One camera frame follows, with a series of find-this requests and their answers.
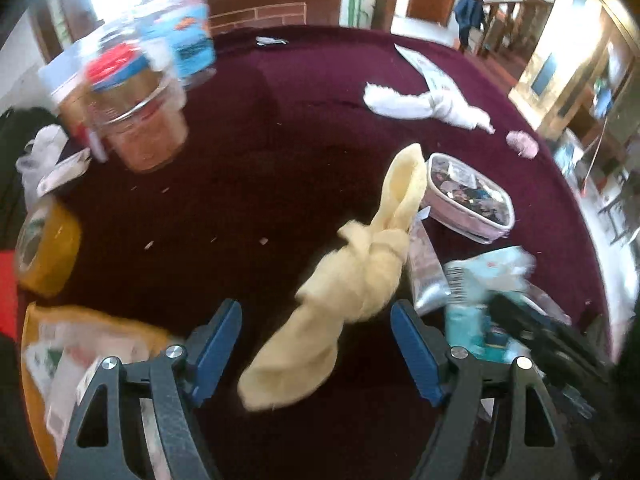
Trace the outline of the yellow fabric storage basket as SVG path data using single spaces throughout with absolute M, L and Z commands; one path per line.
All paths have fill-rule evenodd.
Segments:
M 101 359 L 123 363 L 157 356 L 176 337 L 168 330 L 77 307 L 30 304 L 21 342 L 22 389 L 36 448 L 52 478 L 70 419 Z

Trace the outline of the teal tissue pack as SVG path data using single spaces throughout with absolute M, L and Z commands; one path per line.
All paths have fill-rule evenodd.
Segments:
M 520 246 L 451 260 L 444 266 L 450 295 L 445 308 L 445 335 L 451 347 L 462 347 L 477 359 L 510 363 L 528 351 L 491 321 L 488 302 L 496 292 L 524 292 L 536 266 Z

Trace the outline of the silver foil tube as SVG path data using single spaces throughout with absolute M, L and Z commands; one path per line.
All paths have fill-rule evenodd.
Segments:
M 407 273 L 413 307 L 419 316 L 446 306 L 449 284 L 420 218 L 413 220 L 409 230 Z

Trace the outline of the red paper bag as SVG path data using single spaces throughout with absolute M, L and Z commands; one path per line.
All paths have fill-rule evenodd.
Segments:
M 17 291 L 14 276 L 14 252 L 0 252 L 0 330 L 15 340 L 17 336 Z

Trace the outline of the pink clear cosmetic case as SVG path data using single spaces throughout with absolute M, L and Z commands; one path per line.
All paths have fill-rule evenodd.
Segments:
M 421 206 L 446 228 L 483 245 L 513 229 L 515 212 L 509 194 L 465 162 L 433 153 L 426 162 L 426 180 Z

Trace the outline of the yellow knotted towel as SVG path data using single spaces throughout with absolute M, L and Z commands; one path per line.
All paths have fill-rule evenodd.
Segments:
M 338 229 L 345 245 L 322 257 L 295 293 L 297 307 L 243 370 L 238 395 L 247 411 L 294 404 L 329 378 L 344 326 L 373 318 L 396 292 L 425 189 L 426 162 L 413 143 L 390 163 L 371 222 Z

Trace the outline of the white plastic bag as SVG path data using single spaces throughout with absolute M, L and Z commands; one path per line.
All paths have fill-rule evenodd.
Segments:
M 47 125 L 25 145 L 25 153 L 17 159 L 15 168 L 21 175 L 28 212 L 41 197 L 80 178 L 88 170 L 91 162 L 88 148 L 61 158 L 69 140 L 61 126 Z

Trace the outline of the clear jar with orange label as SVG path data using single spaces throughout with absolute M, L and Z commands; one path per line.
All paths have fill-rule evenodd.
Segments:
M 170 75 L 157 78 L 150 92 L 129 84 L 88 96 L 88 114 L 100 137 L 138 174 L 171 162 L 182 150 L 189 128 L 182 114 L 186 95 Z

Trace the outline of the black bag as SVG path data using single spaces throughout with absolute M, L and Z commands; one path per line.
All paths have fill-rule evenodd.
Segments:
M 0 249 L 15 247 L 26 218 L 21 174 L 15 163 L 37 132 L 58 120 L 43 107 L 9 107 L 0 119 Z

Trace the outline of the maroon tablecloth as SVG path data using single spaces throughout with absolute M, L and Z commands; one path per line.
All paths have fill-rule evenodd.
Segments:
M 189 137 L 169 165 L 135 174 L 114 159 L 63 194 L 82 240 L 73 274 L 49 306 L 81 306 L 184 337 L 222 300 L 238 300 L 242 332 L 215 395 L 198 411 L 221 475 L 405 479 L 437 414 L 416 391 L 386 315 L 344 329 L 332 375 L 309 398 L 249 413 L 236 394 L 244 367 L 293 311 L 296 290 L 340 244 L 338 228 L 373 217 L 394 156 L 419 143 L 504 188 L 516 215 L 504 244 L 536 258 L 534 284 L 581 328 L 606 310 L 596 252 L 548 148 L 529 160 L 506 144 L 527 122 L 465 56 L 407 41 L 486 110 L 493 133 L 367 109 L 366 84 L 405 94 L 424 88 L 398 54 L 397 36 L 312 26 L 272 34 L 277 47 L 259 47 L 253 29 L 217 39 L 216 74 L 189 92 Z

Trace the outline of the person in blue jacket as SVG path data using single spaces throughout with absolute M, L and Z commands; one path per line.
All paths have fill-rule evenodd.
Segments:
M 471 30 L 483 30 L 486 26 L 484 0 L 458 0 L 454 6 L 454 18 L 458 24 L 458 51 L 464 53 L 469 47 Z

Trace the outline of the red lid toothpick jar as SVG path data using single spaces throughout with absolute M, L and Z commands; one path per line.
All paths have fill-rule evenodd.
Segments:
M 121 42 L 104 51 L 85 67 L 90 98 L 102 113 L 118 116 L 147 99 L 163 75 L 133 42 Z

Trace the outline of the blue lid cup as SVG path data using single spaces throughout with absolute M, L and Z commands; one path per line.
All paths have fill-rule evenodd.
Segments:
M 75 42 L 42 66 L 38 77 L 49 92 L 66 131 L 77 143 L 88 148 L 94 159 L 106 162 L 105 148 L 98 134 L 91 129 L 87 115 L 85 97 L 88 90 L 81 70 L 79 44 Z

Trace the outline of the blue label plastic jar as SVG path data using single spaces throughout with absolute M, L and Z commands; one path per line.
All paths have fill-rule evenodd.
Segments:
M 142 0 L 134 8 L 134 24 L 142 40 L 162 40 L 168 47 L 184 88 L 198 86 L 216 72 L 204 0 Z

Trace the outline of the wooden cabinet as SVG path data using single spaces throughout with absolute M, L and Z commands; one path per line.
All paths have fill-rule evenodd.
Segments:
M 212 36 L 240 28 L 336 26 L 341 0 L 206 0 Z

